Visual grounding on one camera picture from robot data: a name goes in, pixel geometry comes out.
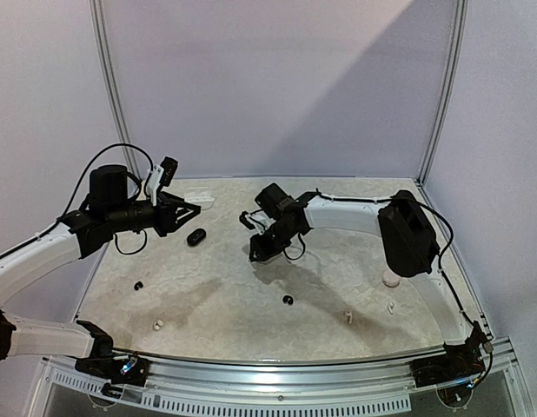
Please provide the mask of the white oval charging case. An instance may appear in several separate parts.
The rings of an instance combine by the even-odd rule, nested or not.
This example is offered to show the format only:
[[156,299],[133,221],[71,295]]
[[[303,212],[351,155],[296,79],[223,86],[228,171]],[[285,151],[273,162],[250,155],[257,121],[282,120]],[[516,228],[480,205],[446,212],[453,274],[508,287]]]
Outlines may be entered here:
[[213,191],[209,187],[190,187],[183,193],[184,201],[199,206],[202,210],[212,209],[215,204]]

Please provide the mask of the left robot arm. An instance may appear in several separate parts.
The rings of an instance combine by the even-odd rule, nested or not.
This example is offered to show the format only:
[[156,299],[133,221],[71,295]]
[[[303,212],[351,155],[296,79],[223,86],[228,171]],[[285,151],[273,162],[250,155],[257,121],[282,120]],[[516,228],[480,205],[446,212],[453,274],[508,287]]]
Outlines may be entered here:
[[164,191],[177,169],[165,158],[148,183],[119,164],[91,171],[89,193],[79,209],[61,215],[49,231],[0,255],[0,361],[18,355],[62,355],[76,371],[112,385],[145,385],[149,360],[118,356],[110,335],[90,321],[60,323],[7,314],[8,300],[48,273],[93,255],[122,232],[152,229],[160,237],[176,232],[201,208]]

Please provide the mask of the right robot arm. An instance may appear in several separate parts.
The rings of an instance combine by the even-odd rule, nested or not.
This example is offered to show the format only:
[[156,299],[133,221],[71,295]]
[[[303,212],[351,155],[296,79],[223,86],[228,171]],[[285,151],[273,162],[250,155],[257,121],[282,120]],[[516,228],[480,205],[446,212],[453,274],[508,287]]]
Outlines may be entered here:
[[292,239],[314,229],[339,229],[381,238],[392,273],[412,282],[427,304],[443,338],[443,354],[415,360],[411,372],[419,387],[460,381],[473,391],[488,377],[493,347],[478,321],[470,319],[443,267],[447,246],[440,246],[429,215],[436,212],[408,190],[390,197],[328,195],[316,189],[298,197],[271,183],[256,197],[258,209],[239,221],[254,231],[249,260],[266,262],[282,255]]

